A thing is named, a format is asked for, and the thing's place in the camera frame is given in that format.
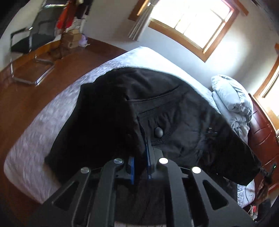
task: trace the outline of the chair seat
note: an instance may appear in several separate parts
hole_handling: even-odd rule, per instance
[[[53,41],[55,39],[54,36],[48,36],[45,34],[33,34],[32,35],[32,47],[31,51],[38,49],[39,47]],[[18,41],[11,47],[11,52],[19,52],[23,54],[29,53],[29,36]]]

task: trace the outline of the red leather headboard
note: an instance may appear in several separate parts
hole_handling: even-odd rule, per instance
[[[256,100],[253,97],[251,99],[254,111],[248,133],[248,145],[262,162],[262,166],[269,171],[274,162],[279,164],[279,143],[272,123]],[[256,190],[262,178],[260,174],[256,176]],[[270,186],[270,191],[275,190],[277,187],[279,187],[279,168],[274,171],[273,184]]]

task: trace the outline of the wooden window frame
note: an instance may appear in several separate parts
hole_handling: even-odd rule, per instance
[[[266,114],[268,115],[269,119],[271,120],[272,124],[274,125],[275,129],[279,129],[279,118],[276,116],[276,114],[272,111],[272,109],[268,106],[265,99],[261,96],[261,93],[265,89],[265,87],[268,85],[272,77],[274,76],[277,68],[279,67],[279,56],[271,69],[269,75],[264,80],[263,84],[260,86],[260,88],[256,91],[256,93],[253,95],[253,97],[258,101],[258,103],[261,105],[261,107],[264,109]]]
[[[229,28],[231,27],[234,20],[236,19],[236,17],[239,14],[239,9],[238,9],[239,7],[235,4],[235,2],[233,0],[226,0],[226,1],[223,0],[223,1],[225,3],[227,3],[227,5],[233,10],[233,13],[232,13],[231,17],[228,19],[228,21],[226,22],[226,24],[223,27],[223,29],[221,30],[221,32],[217,35],[215,40],[212,42],[212,44],[209,46],[209,48],[205,52],[204,52],[204,49],[206,48],[207,45],[204,48],[199,47],[197,44],[192,42],[189,38],[187,38],[182,33],[178,32],[177,30],[171,28],[170,26],[168,26],[158,20],[151,19],[149,27],[170,37],[171,39],[175,40],[182,46],[186,47],[193,54],[198,56],[201,60],[206,62],[207,59],[210,57],[210,55],[215,50],[215,48],[221,42],[221,40],[223,39],[223,37],[225,36],[225,34],[227,33],[227,31],[229,30]],[[135,7],[132,10],[128,19],[136,21],[137,18],[139,17],[138,15],[141,13],[141,11],[145,7],[145,5],[148,3],[149,3],[149,0],[138,0],[137,4],[135,5]]]

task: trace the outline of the brown floor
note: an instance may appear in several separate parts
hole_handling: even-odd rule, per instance
[[[87,72],[126,52],[97,40],[91,39],[90,43],[88,47],[77,47],[64,59],[56,60],[54,70],[39,86],[14,82],[0,93],[0,199],[23,223],[26,223],[38,204],[8,181],[3,171],[5,157],[36,115],[56,95]],[[51,57],[43,54],[40,58]],[[44,67],[30,61],[17,69],[15,74],[18,77],[39,75]]]

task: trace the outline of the black office chair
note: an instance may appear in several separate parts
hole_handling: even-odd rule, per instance
[[[10,50],[11,52],[18,52],[28,54],[31,51],[38,49],[39,47],[53,41],[55,39],[55,27],[56,23],[61,15],[63,9],[66,7],[67,0],[45,0],[42,4],[42,8],[38,12],[32,27],[23,28],[15,31],[11,34]],[[30,32],[29,36],[21,39],[13,45],[13,37],[16,34],[22,32]],[[28,81],[18,77],[15,77],[13,71],[13,60],[11,56],[11,75],[16,81],[39,85],[40,82],[47,76],[47,74],[54,69],[54,62],[45,59],[38,59],[35,55],[36,62],[43,62],[50,64],[51,67],[44,72],[36,81]]]

